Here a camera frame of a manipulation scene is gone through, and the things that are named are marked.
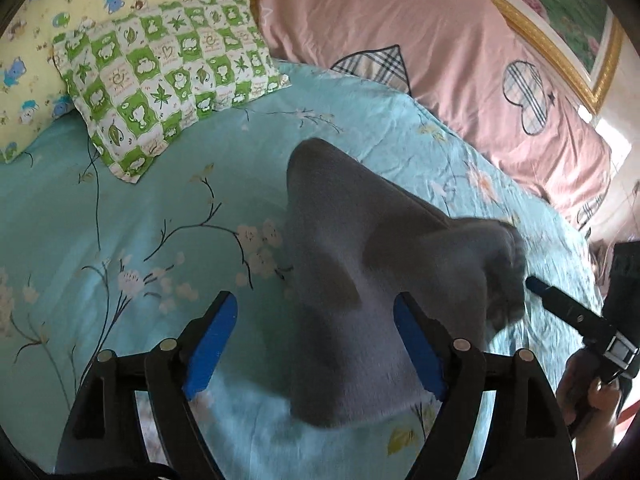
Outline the person's right hand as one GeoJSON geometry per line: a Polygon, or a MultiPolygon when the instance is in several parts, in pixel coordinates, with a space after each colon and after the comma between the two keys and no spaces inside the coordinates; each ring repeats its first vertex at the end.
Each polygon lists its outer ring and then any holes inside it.
{"type": "Polygon", "coordinates": [[[575,352],[565,364],[556,389],[556,400],[575,442],[579,478],[587,479],[613,452],[617,408],[620,404],[618,381],[604,384],[597,376],[598,358],[588,349],[575,352]]]}

